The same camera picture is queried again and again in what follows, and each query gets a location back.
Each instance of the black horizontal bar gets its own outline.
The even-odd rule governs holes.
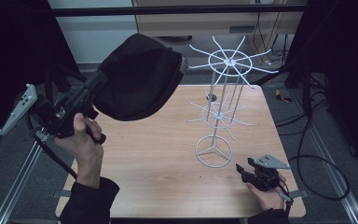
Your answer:
[[[33,11],[35,15],[54,17],[123,16],[155,14],[194,14],[194,13],[239,13],[239,12],[296,12],[320,8],[307,4],[268,4],[268,5],[214,5],[214,6],[174,6],[174,7],[96,7],[96,8],[54,8],[49,11]]]

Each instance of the metal bar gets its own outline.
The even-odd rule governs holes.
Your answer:
[[[124,16],[156,14],[194,13],[241,13],[241,12],[297,12],[323,8],[324,5],[267,4],[267,5],[213,5],[213,6],[169,6],[169,7],[95,7],[53,8],[34,10],[28,14],[54,17]]]
[[[289,91],[290,94],[293,96],[294,102],[296,102],[298,109],[301,112],[304,112],[301,103],[299,101],[300,99],[299,93],[291,89]],[[324,140],[319,135],[319,132],[314,124],[310,125],[310,134],[319,156],[335,164],[332,156],[328,152],[326,145],[324,144]],[[325,164],[324,168],[330,177],[330,180],[336,190],[336,193],[338,195],[343,195],[346,188],[345,180],[343,179],[343,177],[340,175],[340,173],[337,170],[333,169],[330,165]],[[348,217],[350,218],[351,222],[353,224],[358,224],[358,202],[356,201],[353,193],[350,191],[348,196],[344,198],[341,202],[344,206],[344,209],[347,211]]]
[[[10,217],[11,212],[13,211],[17,200],[20,198],[22,190],[28,181],[30,173],[34,169],[34,165],[36,164],[40,152],[41,147],[35,142],[19,173],[17,174],[10,191],[0,206],[0,224],[7,223],[8,218]]]

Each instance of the wooden panel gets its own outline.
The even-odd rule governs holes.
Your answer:
[[[233,149],[232,161],[222,168],[202,164],[195,152],[198,141],[208,135],[210,126],[199,119],[207,105],[207,86],[179,86],[168,103],[147,119],[121,122],[101,114],[97,120],[107,136],[104,146],[102,175],[113,179],[121,187],[111,209],[112,217],[249,217],[260,212],[255,196],[241,182],[235,164],[249,172],[247,158],[259,158],[267,153],[287,162],[285,153],[266,99],[260,87],[244,88],[235,122],[218,135],[226,138]],[[233,92],[234,86],[228,86]],[[210,154],[208,162],[221,158]],[[290,190],[297,189],[290,170],[282,170]],[[74,183],[70,176],[65,189]],[[59,215],[67,201],[61,198]],[[291,217],[305,215],[301,199],[296,199]]]

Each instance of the gray carpet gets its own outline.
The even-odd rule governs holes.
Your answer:
[[[204,63],[204,57],[189,49],[188,44],[203,49],[212,50],[214,48],[211,44],[210,37],[193,36],[190,41],[178,39],[160,39],[167,47],[182,52],[189,59],[190,65]],[[222,45],[226,44],[226,48],[236,48],[241,37],[238,36],[219,36],[219,42]],[[243,49],[249,50],[249,43],[245,43]],[[263,65],[267,68],[278,67],[278,64]],[[248,76],[250,81],[261,78],[260,73],[252,73]],[[287,119],[292,116],[301,114],[298,105],[295,102],[289,103],[282,100],[277,100],[276,90],[280,89],[282,96],[287,98],[296,98],[293,93],[301,92],[298,90],[286,90],[282,87],[282,81],[285,76],[281,75],[266,83],[263,88],[268,106],[272,117],[275,121]],[[210,83],[210,73],[206,70],[190,70],[182,81],[183,84],[206,84]],[[313,104],[317,104],[324,99],[322,95],[314,97]],[[322,105],[313,113],[312,124],[318,130],[320,136],[324,140],[326,148],[334,159],[334,163],[339,169],[348,177],[351,184],[351,193],[358,202],[358,157],[353,157],[349,150],[347,140],[337,125],[334,114],[327,111],[328,104]],[[278,128],[279,134],[297,133],[290,135],[281,135],[282,145],[288,158],[292,158],[297,154],[298,146],[300,144],[301,132],[305,126],[305,120],[300,119],[292,124]],[[24,120],[21,120],[18,126],[13,129],[7,136],[0,137],[0,204],[4,200],[12,182],[14,181],[18,171],[20,170],[30,148],[33,145],[32,140],[24,140],[27,137],[27,129]],[[301,148],[302,154],[318,155],[310,132],[307,131],[304,142]],[[64,153],[62,150],[53,147],[65,161],[71,163],[71,156]],[[298,186],[301,189],[306,189],[304,184],[298,177],[298,170],[296,168],[296,161],[291,161],[291,166],[295,174]],[[306,182],[317,192],[331,197],[337,197],[335,188],[332,185],[330,176],[325,169],[325,163],[313,159],[301,159],[300,169],[306,179]],[[37,164],[32,171],[31,177],[25,186],[22,195],[13,213],[11,220],[33,219],[33,220],[55,220],[55,207],[58,199],[52,198],[52,194],[56,189],[61,189],[67,174],[47,155],[41,153]],[[349,219],[348,213],[344,208],[342,202],[333,202],[323,199],[314,193],[309,197],[304,198],[307,214],[299,219],[291,220],[291,223],[356,223]],[[202,220],[202,223],[215,223],[208,220]],[[142,220],[134,220],[131,223],[143,223]]]

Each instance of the person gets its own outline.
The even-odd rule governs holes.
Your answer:
[[[54,138],[55,144],[72,154],[77,162],[76,182],[59,217],[61,224],[109,223],[110,207],[119,191],[119,186],[114,181],[101,177],[103,146],[93,142],[86,133],[87,126],[91,129],[93,137],[99,140],[102,134],[101,127],[96,121],[85,118],[81,113],[74,117],[74,135],[63,139]],[[248,218],[247,223],[289,223],[283,210],[284,200],[278,189],[263,192],[250,183],[246,183],[246,186],[256,196],[263,209],[260,214]]]

